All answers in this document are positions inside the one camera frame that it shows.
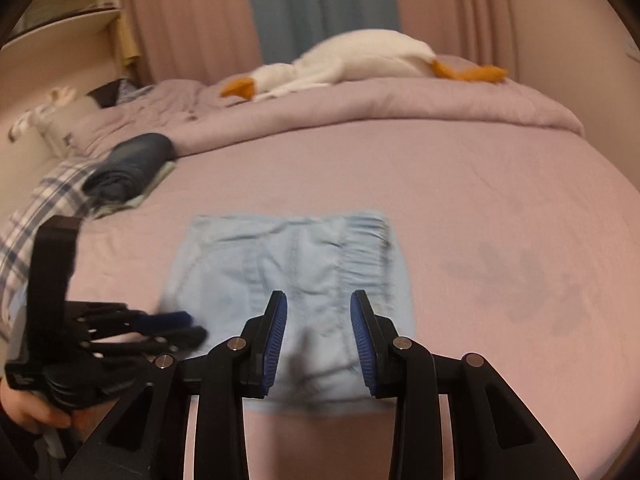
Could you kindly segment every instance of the rolled clothing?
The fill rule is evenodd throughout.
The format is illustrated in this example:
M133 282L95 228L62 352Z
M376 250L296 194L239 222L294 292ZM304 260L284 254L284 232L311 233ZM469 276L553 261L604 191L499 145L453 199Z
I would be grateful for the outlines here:
M386 219L375 212L328 218L199 216L178 250L161 310L186 310L209 332L198 351L239 335L272 290L288 315L275 384L248 407L341 415L385 409L364 385L350 297L364 289L377 314L414 336L411 286Z
M89 176L82 191L92 208L125 203L141 195L164 164L175 158L173 143L162 134L125 140Z

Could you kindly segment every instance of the pink bed sheet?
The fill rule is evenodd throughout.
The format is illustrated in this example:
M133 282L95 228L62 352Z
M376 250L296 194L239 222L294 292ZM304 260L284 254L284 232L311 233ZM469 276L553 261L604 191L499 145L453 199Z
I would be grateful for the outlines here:
M348 121L186 156L138 210L84 224L70 298L154 311L197 214L381 210L418 341L485 355L599 478L640 416L640 195L575 129L542 126ZM392 417L247 411L251 478L386 479Z

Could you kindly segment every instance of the plaid fabric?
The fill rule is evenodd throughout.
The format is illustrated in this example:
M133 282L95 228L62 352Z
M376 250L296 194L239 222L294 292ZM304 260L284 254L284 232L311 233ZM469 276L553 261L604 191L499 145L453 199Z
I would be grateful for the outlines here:
M36 231L53 215L85 216L88 198L82 193L84 180L97 161L64 160L45 176L31 193L30 203L16 211L0 232L0 299L2 331L12 320L8 307L16 290L27 281Z

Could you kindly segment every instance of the finger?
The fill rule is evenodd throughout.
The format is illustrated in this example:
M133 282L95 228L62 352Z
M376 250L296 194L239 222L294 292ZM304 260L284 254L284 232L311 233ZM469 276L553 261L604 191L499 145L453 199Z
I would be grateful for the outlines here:
M22 400L22 411L34 418L38 422L63 430L71 426L71 416L67 413L54 408L48 404L45 400L36 397L33 394L24 392L24 399Z

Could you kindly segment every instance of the stuffed toy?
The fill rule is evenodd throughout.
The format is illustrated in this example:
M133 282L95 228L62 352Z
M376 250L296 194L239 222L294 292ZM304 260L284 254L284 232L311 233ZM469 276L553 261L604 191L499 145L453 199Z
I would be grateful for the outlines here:
M478 66L456 72L439 62L431 47L422 41L394 30L354 30L318 43L292 64L263 65L249 76L236 78L221 90L220 96L259 101L340 81L433 75L498 83L507 71L497 66Z

